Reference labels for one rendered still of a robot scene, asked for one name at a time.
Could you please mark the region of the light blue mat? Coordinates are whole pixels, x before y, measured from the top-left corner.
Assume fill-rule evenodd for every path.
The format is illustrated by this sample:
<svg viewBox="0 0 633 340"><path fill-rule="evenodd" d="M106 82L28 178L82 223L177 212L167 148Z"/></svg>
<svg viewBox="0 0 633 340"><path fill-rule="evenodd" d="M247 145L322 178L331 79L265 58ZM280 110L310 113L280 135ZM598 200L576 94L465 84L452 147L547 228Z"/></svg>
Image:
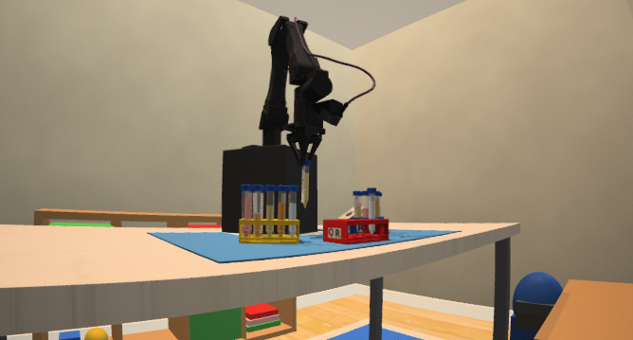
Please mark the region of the light blue mat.
<svg viewBox="0 0 633 340"><path fill-rule="evenodd" d="M398 242L410 242L462 232L462 230L445 230L444 232L437 234L437 236L433 236L441 230L427 230L426 232L413 236L420 231L422 230L407 229L398 234L389 236L388 241L356 244L324 242L323 234L300 235L299 237L301 239L310 240L299 240L299 244L239 243L239 235L224 232L215 232L223 238L212 234L211 232L195 232L200 236L192 232L178 232L183 236L176 232L163 232L165 234L162 232L150 232L152 234L147 232L147 234L220 264L311 256L381 246ZM407 239L411 236L413 237L410 239L414 240Z"/></svg>

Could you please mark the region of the red rack with round wells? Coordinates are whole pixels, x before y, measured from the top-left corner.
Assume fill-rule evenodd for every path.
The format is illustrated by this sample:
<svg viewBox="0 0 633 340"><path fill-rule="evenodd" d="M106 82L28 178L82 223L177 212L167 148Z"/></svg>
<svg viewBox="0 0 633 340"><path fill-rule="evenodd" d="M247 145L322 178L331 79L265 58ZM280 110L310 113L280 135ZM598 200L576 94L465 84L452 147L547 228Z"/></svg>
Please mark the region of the red rack with round wells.
<svg viewBox="0 0 633 340"><path fill-rule="evenodd" d="M348 237L348 225L363 225L363 233ZM370 234L369 224L375 224L375 232ZM365 237L363 237L365 236ZM382 237L384 237L382 239ZM373 239L374 238L374 239ZM380 240L382 239L382 240ZM389 240L389 219L345 219L345 221L324 220L323 241L340 244L382 242Z"/></svg>

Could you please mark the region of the blue tube rack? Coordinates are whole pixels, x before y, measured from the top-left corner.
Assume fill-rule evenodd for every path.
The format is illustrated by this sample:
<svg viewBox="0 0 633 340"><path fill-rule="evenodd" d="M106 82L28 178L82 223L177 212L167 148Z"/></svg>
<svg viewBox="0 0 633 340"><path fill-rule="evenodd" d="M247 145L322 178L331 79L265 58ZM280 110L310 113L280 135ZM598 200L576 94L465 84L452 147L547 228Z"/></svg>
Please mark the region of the blue tube rack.
<svg viewBox="0 0 633 340"><path fill-rule="evenodd" d="M368 218L350 218L350 219L368 219ZM384 217L378 217L375 219L384 219ZM350 225L350 234L353 233L363 233L363 225Z"/></svg>

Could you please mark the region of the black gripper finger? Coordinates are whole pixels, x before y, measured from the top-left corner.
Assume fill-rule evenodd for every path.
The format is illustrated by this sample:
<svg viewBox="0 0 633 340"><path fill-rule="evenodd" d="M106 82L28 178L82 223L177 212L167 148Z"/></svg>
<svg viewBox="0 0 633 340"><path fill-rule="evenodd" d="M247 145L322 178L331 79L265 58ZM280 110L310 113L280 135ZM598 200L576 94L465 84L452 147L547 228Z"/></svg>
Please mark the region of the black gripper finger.
<svg viewBox="0 0 633 340"><path fill-rule="evenodd" d="M309 144L313 144L313 146L312 146L312 149L311 149L311 151L309 153L308 159L307 159L307 156L305 156L305 160L312 161L312 158L313 158L313 156L314 156L314 154L315 154L315 152L316 152L321 140L322 140L322 137L319 137L319 136L311 137ZM301 152L301 150L302 150L302 141L299 142L298 144L299 144L299 148L300 148L300 152Z"/></svg>
<svg viewBox="0 0 633 340"><path fill-rule="evenodd" d="M286 139L297 159L298 164L303 165L303 162L305 160L305 156L308 150L309 142L311 139L311 135L310 134L294 134L294 135L286 136ZM299 157L296 142L301 142L301 141L302 141L302 150L301 150L301 157Z"/></svg>

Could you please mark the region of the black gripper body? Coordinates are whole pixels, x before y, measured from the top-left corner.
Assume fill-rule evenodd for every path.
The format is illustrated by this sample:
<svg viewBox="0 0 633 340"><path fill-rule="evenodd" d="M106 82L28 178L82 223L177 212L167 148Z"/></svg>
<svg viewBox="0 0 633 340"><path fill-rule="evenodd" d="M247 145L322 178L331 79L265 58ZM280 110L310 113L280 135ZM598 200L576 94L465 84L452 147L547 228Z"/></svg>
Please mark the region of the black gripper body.
<svg viewBox="0 0 633 340"><path fill-rule="evenodd" d="M300 104L297 104L297 105L300 105ZM302 121L297 122L297 105L294 107L294 123L282 125L283 131L292 132L292 134L287 134L286 136L294 135L294 134L310 134L311 137L315 137L315 136L322 137L322 134L325 134L325 129L306 123L306 122L302 122Z"/></svg>

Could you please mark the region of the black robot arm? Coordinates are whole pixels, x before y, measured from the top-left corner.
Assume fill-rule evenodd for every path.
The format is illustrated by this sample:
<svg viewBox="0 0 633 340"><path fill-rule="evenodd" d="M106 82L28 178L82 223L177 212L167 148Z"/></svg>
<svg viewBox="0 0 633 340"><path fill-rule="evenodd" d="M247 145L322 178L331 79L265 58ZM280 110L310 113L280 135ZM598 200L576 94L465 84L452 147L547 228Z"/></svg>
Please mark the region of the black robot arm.
<svg viewBox="0 0 633 340"><path fill-rule="evenodd" d="M297 105L297 122L303 121L323 128L323 121L326 120L337 126L343 117L343 103L335 99L318 102L331 94L333 84L329 72L322 70L317 58L304 50L295 22L289 21L289 17L280 16L270 30L268 45L271 46L272 67L259 126L259 130L263 130L262 146L243 148L281 145L282 125L289 121L285 99L288 71L289 84L298 85L294 98L294 107L300 104Z"/></svg>

